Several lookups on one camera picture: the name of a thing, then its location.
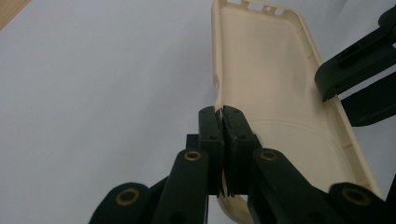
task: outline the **wooden surface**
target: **wooden surface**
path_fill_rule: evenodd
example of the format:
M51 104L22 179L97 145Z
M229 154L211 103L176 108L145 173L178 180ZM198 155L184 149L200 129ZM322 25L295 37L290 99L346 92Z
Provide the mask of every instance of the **wooden surface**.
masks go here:
M0 0L0 30L3 29L30 0Z

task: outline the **black clamp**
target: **black clamp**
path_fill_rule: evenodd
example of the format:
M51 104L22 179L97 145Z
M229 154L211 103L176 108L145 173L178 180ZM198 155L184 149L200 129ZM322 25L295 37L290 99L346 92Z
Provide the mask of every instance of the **black clamp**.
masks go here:
M379 27L322 64L315 82L327 101L396 64L396 7L378 20ZM365 126L396 114L396 73L342 101L352 126Z
M168 177L151 188L136 183L114 188L90 224L202 224L208 195L224 193L248 195L255 223L396 223L395 185L386 202L349 183L325 193L281 152L262 148L242 111L224 106L215 112L210 106L199 112L199 134L187 135Z

